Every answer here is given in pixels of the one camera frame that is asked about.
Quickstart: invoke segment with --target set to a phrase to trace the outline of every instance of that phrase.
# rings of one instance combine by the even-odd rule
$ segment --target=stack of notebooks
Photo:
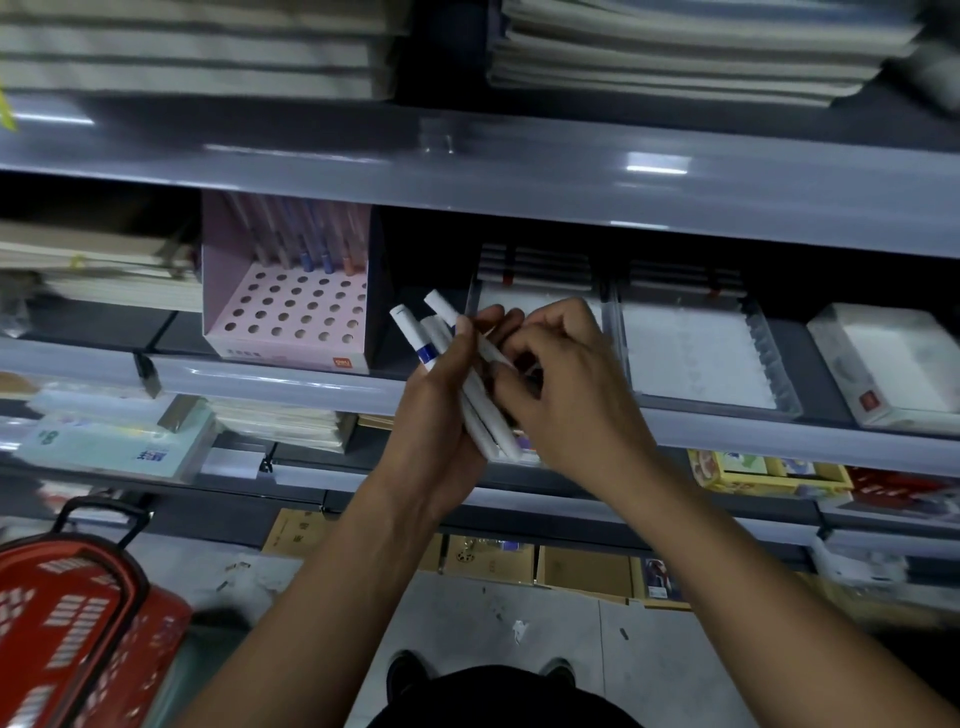
[[[141,427],[51,413],[31,430],[16,456],[41,468],[190,482],[217,436],[216,419],[204,401],[191,402],[179,413],[176,431],[159,425],[152,415]]]
[[[0,0],[10,89],[385,99],[412,0]]]
[[[913,18],[907,0],[503,0],[491,82],[824,107],[909,56]]]
[[[293,404],[224,397],[208,398],[207,403],[228,430],[302,448],[344,452],[357,424],[355,414]]]
[[[75,301],[203,310],[192,210],[147,186],[59,182],[0,216],[0,270],[35,271],[47,292]]]

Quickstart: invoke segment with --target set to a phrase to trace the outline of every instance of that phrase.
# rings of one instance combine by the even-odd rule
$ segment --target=person
[[[946,700],[661,459],[609,343],[586,304],[570,299],[525,320],[499,306],[458,320],[433,370],[407,381],[383,456],[343,517],[179,728],[344,725],[427,543],[484,469],[458,396],[475,361],[475,327],[491,329],[511,360],[540,362],[538,396],[496,367],[497,403],[548,467],[607,502],[670,565],[761,726],[960,726]],[[549,676],[475,667],[428,680],[401,655],[388,684],[401,690],[388,690],[371,726],[636,725],[571,686],[567,667]]]

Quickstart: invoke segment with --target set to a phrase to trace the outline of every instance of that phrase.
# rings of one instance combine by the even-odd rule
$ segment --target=cardboard box
[[[634,599],[651,609],[689,610],[680,586],[674,581],[662,559],[655,556],[632,556],[630,573],[634,583]]]
[[[430,543],[426,546],[426,551],[423,553],[423,557],[417,565],[417,571],[433,571],[434,573],[439,571],[440,556],[443,550],[444,534],[435,533],[433,538],[430,539]]]
[[[850,474],[842,465],[806,463],[778,457],[743,455],[689,449],[687,457],[694,479],[714,493],[745,496],[833,497],[847,493],[852,487]],[[731,460],[753,458],[753,472],[730,470]],[[812,470],[816,474],[788,475]]]
[[[273,556],[302,559],[323,540],[332,524],[320,511],[281,508],[260,550]]]
[[[444,574],[533,584],[535,551],[530,544],[450,536]]]
[[[634,594],[629,556],[555,546],[540,547],[535,583],[617,604],[629,603]]]
[[[833,303],[806,327],[862,426],[960,434],[960,345],[930,313]]]

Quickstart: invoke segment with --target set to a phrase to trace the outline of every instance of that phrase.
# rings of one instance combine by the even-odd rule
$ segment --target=basket handle
[[[66,526],[67,519],[70,518],[70,514],[73,513],[78,508],[101,508],[108,511],[117,511],[124,514],[125,516],[130,516],[134,519],[133,526],[127,532],[127,534],[117,542],[117,548],[126,548],[127,545],[133,540],[133,538],[147,525],[150,523],[151,513],[145,511],[142,508],[139,508],[130,503],[125,503],[122,500],[116,500],[110,497],[103,496],[79,496],[74,497],[66,501],[63,507],[60,509],[60,513],[57,515],[57,520],[54,521],[53,528],[50,529],[51,533],[61,533],[63,527]]]

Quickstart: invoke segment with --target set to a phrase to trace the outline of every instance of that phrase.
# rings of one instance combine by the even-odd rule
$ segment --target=person's left hand
[[[475,332],[491,329],[487,338],[499,346],[522,323],[522,311],[504,314],[501,305],[480,311],[473,322],[461,316],[453,343],[433,369],[420,365],[407,379],[374,474],[434,525],[464,501],[486,465],[460,410],[461,387],[476,358]]]

